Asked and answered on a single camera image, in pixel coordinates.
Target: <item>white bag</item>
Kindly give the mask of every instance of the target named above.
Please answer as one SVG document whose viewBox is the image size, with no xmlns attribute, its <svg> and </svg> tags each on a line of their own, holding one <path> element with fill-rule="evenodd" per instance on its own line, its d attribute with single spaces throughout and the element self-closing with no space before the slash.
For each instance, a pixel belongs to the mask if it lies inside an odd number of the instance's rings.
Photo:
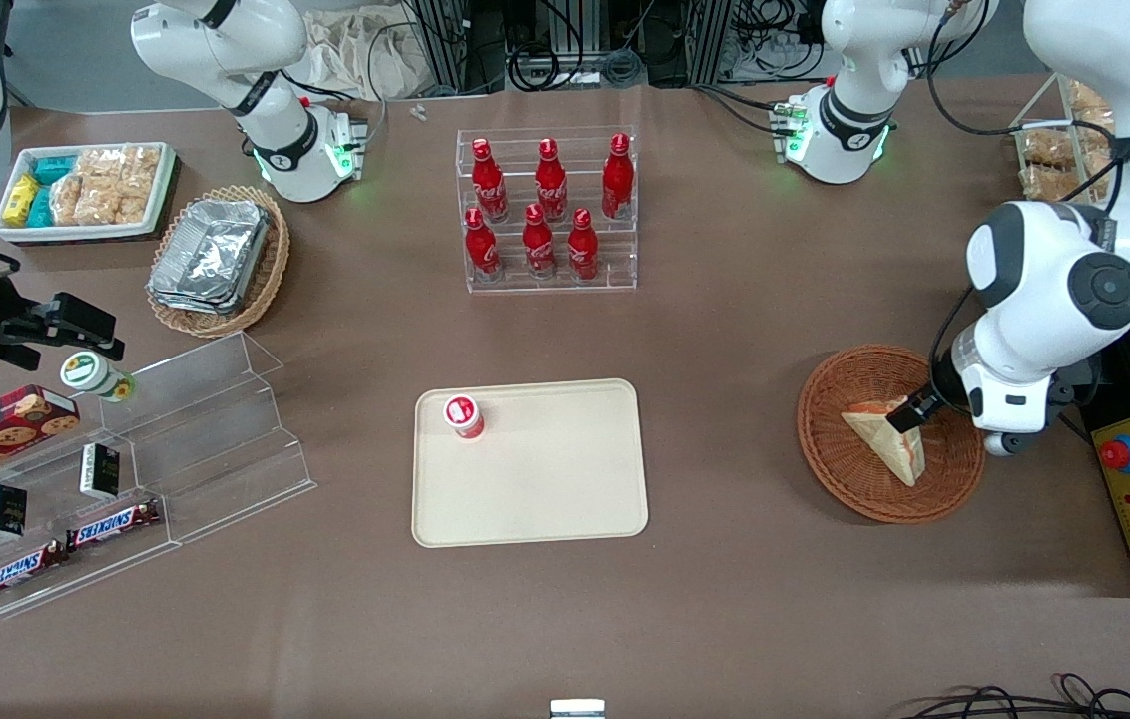
<svg viewBox="0 0 1130 719">
<path fill-rule="evenodd" d="M 371 61 L 370 44 L 379 31 L 408 20 L 401 5 L 305 12 L 310 70 L 304 83 L 330 90 L 355 90 L 367 99 L 409 97 L 432 87 L 436 79 L 415 26 L 383 32 L 379 42 L 374 42 Z M 374 72 L 373 88 L 367 76 L 371 70 Z"/>
</svg>

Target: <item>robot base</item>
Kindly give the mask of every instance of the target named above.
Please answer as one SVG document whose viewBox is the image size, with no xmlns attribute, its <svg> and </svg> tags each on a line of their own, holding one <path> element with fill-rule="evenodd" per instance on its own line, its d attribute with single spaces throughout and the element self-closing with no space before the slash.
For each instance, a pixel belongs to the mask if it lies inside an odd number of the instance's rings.
<svg viewBox="0 0 1130 719">
<path fill-rule="evenodd" d="M 858 149 L 845 149 L 822 118 L 822 98 L 828 90 L 826 85 L 819 85 L 803 95 L 792 95 L 784 104 L 775 105 L 770 110 L 770 127 L 783 133 L 774 137 L 779 163 L 792 163 L 820 182 L 844 184 L 866 175 L 871 163 L 884 155 L 888 127 L 875 138 L 869 132 L 850 137 L 850 145 L 859 137 L 861 145 Z"/>
<path fill-rule="evenodd" d="M 322 105 L 312 105 L 308 111 L 318 120 L 318 141 L 295 167 L 269 167 L 259 151 L 254 154 L 263 179 L 290 201 L 321 200 L 346 181 L 360 179 L 364 168 L 367 124 L 362 120 L 354 123 L 347 114 L 331 113 Z"/>
</svg>

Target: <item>small bottle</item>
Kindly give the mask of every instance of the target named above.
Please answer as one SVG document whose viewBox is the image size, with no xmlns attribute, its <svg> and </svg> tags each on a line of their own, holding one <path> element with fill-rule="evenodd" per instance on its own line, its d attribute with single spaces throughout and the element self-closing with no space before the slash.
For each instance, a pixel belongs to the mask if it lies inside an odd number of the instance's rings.
<svg viewBox="0 0 1130 719">
<path fill-rule="evenodd" d="M 59 380 L 69 388 L 98 396 L 104 401 L 125 401 L 134 395 L 134 378 L 121 372 L 98 352 L 82 349 L 69 355 L 59 369 Z"/>
<path fill-rule="evenodd" d="M 632 138 L 625 132 L 617 132 L 610 138 L 610 156 L 605 161 L 601 173 L 601 213 L 610 219 L 632 218 L 632 185 L 637 172 L 632 166 L 629 149 Z"/>
<path fill-rule="evenodd" d="M 592 214 L 583 208 L 575 209 L 574 228 L 570 231 L 570 275 L 575 283 L 594 280 L 598 245 L 600 243 L 592 228 Z"/>
<path fill-rule="evenodd" d="M 553 228 L 544 223 L 544 206 L 530 201 L 525 208 L 525 232 L 521 236 L 525 242 L 525 260 L 529 262 L 529 277 L 536 280 L 550 280 L 556 275 L 556 255 L 553 254 Z"/>
<path fill-rule="evenodd" d="M 472 167 L 472 184 L 477 188 L 477 201 L 492 223 L 502 223 L 507 218 L 507 183 L 502 176 L 489 141 L 484 137 L 472 140 L 472 156 L 477 163 Z"/>
<path fill-rule="evenodd" d="M 565 167 L 556 156 L 556 140 L 550 137 L 538 142 L 538 201 L 544 206 L 544 217 L 548 223 L 565 219 Z"/>
<path fill-rule="evenodd" d="M 445 401 L 445 424 L 463 439 L 477 439 L 484 432 L 484 416 L 477 400 L 457 395 Z"/>
<path fill-rule="evenodd" d="M 472 270 L 479 283 L 495 283 L 502 279 L 502 259 L 493 231 L 484 223 L 481 210 L 470 208 L 464 217 L 468 225 L 468 255 L 472 258 Z"/>
</svg>

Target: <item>red lid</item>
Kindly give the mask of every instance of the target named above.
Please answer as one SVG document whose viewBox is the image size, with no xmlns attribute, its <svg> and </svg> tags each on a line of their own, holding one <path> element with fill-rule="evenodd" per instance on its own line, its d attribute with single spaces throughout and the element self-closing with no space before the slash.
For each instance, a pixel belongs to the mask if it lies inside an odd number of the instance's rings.
<svg viewBox="0 0 1130 719">
<path fill-rule="evenodd" d="M 445 404 L 445 421 L 452 427 L 467 427 L 477 419 L 477 404 L 466 395 L 451 397 Z"/>
</svg>

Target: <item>bottle cap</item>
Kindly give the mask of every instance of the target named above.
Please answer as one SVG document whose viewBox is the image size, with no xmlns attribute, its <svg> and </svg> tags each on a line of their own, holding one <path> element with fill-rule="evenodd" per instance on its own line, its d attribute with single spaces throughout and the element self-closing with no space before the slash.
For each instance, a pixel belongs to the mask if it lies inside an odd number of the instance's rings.
<svg viewBox="0 0 1130 719">
<path fill-rule="evenodd" d="M 107 379 L 108 364 L 95 352 L 82 349 L 64 360 L 59 369 L 59 381 L 78 391 L 92 391 Z"/>
<path fill-rule="evenodd" d="M 466 395 L 457 395 L 445 401 L 445 424 L 464 432 L 481 421 L 481 408 Z"/>
</svg>

